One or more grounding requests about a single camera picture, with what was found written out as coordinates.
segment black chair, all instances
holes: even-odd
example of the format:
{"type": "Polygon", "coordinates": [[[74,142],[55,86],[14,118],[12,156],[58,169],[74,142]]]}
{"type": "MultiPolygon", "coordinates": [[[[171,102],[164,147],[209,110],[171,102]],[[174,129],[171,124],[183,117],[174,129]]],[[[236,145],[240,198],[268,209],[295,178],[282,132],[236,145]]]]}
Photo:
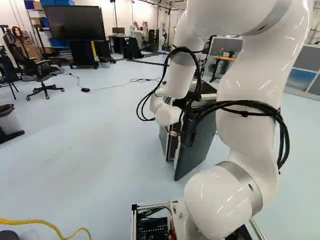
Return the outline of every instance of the black chair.
{"type": "Polygon", "coordinates": [[[36,75],[37,78],[35,79],[36,82],[41,83],[42,87],[34,88],[33,93],[26,96],[26,100],[29,101],[31,96],[34,96],[38,93],[44,91],[45,98],[49,99],[48,90],[60,90],[64,92],[65,89],[62,87],[57,87],[55,84],[46,86],[44,81],[48,80],[49,78],[55,76],[60,72],[59,68],[50,66],[50,60],[43,60],[39,62],[35,62],[35,58],[27,58],[21,51],[19,47],[17,47],[14,43],[7,43],[7,46],[14,58],[14,60],[23,66],[22,72],[27,76],[34,76],[36,75]]]}

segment black monitor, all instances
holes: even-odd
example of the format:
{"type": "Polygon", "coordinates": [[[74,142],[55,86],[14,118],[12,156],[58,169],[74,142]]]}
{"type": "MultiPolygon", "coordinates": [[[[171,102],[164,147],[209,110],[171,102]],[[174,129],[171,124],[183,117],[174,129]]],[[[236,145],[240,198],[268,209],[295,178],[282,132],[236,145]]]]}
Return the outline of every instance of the black monitor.
{"type": "Polygon", "coordinates": [[[45,6],[52,37],[62,40],[106,40],[99,6],[45,6]]]}

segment chair base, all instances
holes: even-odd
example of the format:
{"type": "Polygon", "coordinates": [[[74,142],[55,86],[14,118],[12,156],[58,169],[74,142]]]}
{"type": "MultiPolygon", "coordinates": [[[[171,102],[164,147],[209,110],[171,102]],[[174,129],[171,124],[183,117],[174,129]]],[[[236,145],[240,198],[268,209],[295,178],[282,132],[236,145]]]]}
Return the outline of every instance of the chair base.
{"type": "Polygon", "coordinates": [[[26,99],[27,101],[30,101],[30,97],[31,97],[31,96],[37,95],[37,94],[39,94],[39,93],[41,93],[41,92],[44,92],[46,99],[50,99],[50,97],[49,97],[49,95],[48,95],[48,90],[60,90],[61,92],[64,92],[64,91],[65,91],[64,88],[62,88],[62,87],[57,87],[55,84],[54,84],[54,85],[50,85],[50,86],[46,86],[43,82],[41,82],[41,86],[42,86],[42,87],[34,88],[34,89],[33,89],[33,93],[27,95],[25,99],[26,99]]]}

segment gray floor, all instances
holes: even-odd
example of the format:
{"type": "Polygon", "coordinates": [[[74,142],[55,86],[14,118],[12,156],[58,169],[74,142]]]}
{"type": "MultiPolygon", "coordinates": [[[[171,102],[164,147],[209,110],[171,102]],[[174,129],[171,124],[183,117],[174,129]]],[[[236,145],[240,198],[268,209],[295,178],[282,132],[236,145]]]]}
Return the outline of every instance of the gray floor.
{"type": "MultiPolygon", "coordinates": [[[[69,75],[45,82],[65,88],[65,92],[50,91],[49,100],[38,94],[26,101],[26,95],[39,87],[34,82],[17,84],[16,101],[8,87],[0,88],[0,104],[15,104],[26,131],[0,145],[1,217],[44,219],[65,236],[87,227],[93,240],[128,240],[131,204],[180,198],[192,175],[227,157],[228,147],[216,136],[206,161],[174,182],[173,165],[162,153],[159,127],[136,117],[138,101],[156,82],[94,91],[133,78],[157,78],[161,66],[120,61],[111,68],[66,72],[79,76],[80,85],[91,92],[81,92],[77,79],[69,75]]],[[[281,111],[291,153],[274,202],[256,217],[267,239],[319,239],[319,109],[318,101],[283,95],[281,111]]],[[[18,233],[36,229],[41,240],[58,239],[40,225],[0,225],[4,229],[18,233]]],[[[84,239],[85,233],[75,238],[84,239]]]]}

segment cable on floor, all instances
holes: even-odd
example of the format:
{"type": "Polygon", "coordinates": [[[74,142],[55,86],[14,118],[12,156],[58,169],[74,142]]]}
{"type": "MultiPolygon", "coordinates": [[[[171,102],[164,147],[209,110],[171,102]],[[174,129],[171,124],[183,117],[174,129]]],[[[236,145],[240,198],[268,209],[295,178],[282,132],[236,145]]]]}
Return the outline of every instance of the cable on floor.
{"type": "Polygon", "coordinates": [[[0,224],[3,225],[26,225],[26,224],[43,224],[46,225],[50,228],[52,228],[57,235],[59,236],[60,240],[69,240],[71,238],[73,238],[78,232],[82,231],[86,231],[86,233],[88,234],[88,237],[90,240],[92,240],[91,234],[89,232],[89,230],[87,228],[79,228],[77,231],[75,231],[73,234],[71,234],[68,237],[64,237],[61,234],[61,231],[59,230],[59,228],[57,228],[57,226],[53,225],[52,223],[45,221],[45,220],[40,220],[40,219],[28,219],[28,220],[9,220],[6,218],[2,218],[0,217],[0,224]]]}
{"type": "Polygon", "coordinates": [[[59,75],[69,75],[74,78],[77,78],[78,82],[76,84],[78,85],[79,88],[81,88],[81,89],[83,88],[83,86],[80,85],[80,77],[79,76],[73,75],[71,72],[70,73],[59,73],[59,75]]]}
{"type": "Polygon", "coordinates": [[[122,87],[128,84],[132,84],[132,83],[146,83],[146,82],[159,82],[158,78],[155,79],[148,79],[148,78],[132,78],[129,81],[123,83],[123,84],[119,84],[119,85],[113,85],[113,86],[106,86],[106,87],[101,87],[98,89],[95,89],[94,91],[100,91],[100,90],[104,90],[104,89],[111,89],[111,88],[116,88],[116,87],[122,87]]]}

